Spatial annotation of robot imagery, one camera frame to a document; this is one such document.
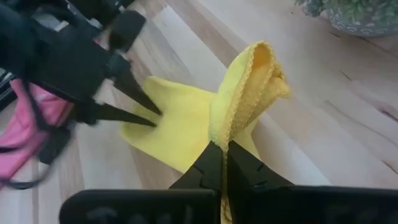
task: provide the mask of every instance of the folded towel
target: folded towel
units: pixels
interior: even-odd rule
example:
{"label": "folded towel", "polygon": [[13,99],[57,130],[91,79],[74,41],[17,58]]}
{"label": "folded towel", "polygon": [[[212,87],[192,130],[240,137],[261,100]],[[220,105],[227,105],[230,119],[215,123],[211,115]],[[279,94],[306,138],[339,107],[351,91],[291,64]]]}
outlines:
{"label": "folded towel", "polygon": [[[132,146],[180,172],[190,168],[210,141],[226,155],[228,143],[234,140],[259,159],[251,138],[258,117],[277,97],[290,93],[272,47],[263,41],[250,45],[234,59],[217,93],[157,77],[145,81],[144,91],[163,116],[137,105],[133,113],[157,127],[123,123],[121,135]],[[222,204],[222,223],[229,223],[226,194]]]}

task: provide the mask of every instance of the yellow cloth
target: yellow cloth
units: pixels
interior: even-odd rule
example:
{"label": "yellow cloth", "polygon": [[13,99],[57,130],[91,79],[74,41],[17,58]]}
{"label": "yellow cloth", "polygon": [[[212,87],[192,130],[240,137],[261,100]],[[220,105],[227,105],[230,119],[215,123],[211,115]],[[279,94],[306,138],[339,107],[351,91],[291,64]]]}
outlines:
{"label": "yellow cloth", "polygon": [[[144,91],[163,116],[138,105],[133,113],[153,121],[157,127],[123,123],[121,135],[134,147],[181,172],[189,169],[209,141],[226,152],[228,143],[235,140],[259,159],[251,138],[258,117],[278,96],[289,95],[274,51],[262,41],[250,45],[234,59],[218,93],[157,77],[145,81]],[[224,201],[222,209],[226,213],[227,205]]]}

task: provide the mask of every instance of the pink bag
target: pink bag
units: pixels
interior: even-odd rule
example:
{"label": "pink bag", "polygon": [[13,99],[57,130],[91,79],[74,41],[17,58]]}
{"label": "pink bag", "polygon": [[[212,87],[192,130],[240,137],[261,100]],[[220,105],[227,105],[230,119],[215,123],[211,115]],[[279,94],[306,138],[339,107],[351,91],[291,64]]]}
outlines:
{"label": "pink bag", "polygon": [[[6,178],[11,178],[33,156],[48,135],[36,127],[34,114],[21,80],[15,79],[10,84],[17,95],[17,105],[7,129],[0,136],[0,146],[20,149],[0,154],[0,177]],[[30,92],[48,124],[60,124],[73,106],[34,84],[30,84]]]}

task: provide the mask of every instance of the potted plant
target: potted plant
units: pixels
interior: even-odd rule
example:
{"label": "potted plant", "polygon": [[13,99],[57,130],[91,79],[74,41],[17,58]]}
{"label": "potted plant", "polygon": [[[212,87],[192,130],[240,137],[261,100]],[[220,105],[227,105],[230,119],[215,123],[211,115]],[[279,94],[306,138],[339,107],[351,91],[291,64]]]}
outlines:
{"label": "potted plant", "polygon": [[310,16],[326,11],[333,27],[363,37],[398,31],[398,0],[294,0]]}

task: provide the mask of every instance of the wooden floor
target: wooden floor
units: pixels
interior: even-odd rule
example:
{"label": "wooden floor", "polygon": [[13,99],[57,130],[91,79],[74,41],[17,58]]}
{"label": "wooden floor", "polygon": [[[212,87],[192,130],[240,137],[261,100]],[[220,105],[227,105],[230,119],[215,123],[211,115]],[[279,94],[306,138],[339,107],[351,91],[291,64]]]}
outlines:
{"label": "wooden floor", "polygon": [[[293,96],[272,105],[253,133],[262,160],[296,184],[398,189],[398,37],[348,36],[290,0],[137,0],[132,8],[148,18],[129,52],[140,82],[155,75],[216,91],[232,59],[266,40]],[[107,85],[99,98],[132,104]],[[165,189],[181,176],[130,147],[118,126],[80,125],[46,184],[0,191],[0,222],[54,224],[61,203],[82,189]],[[38,170],[31,162],[17,177]]]}

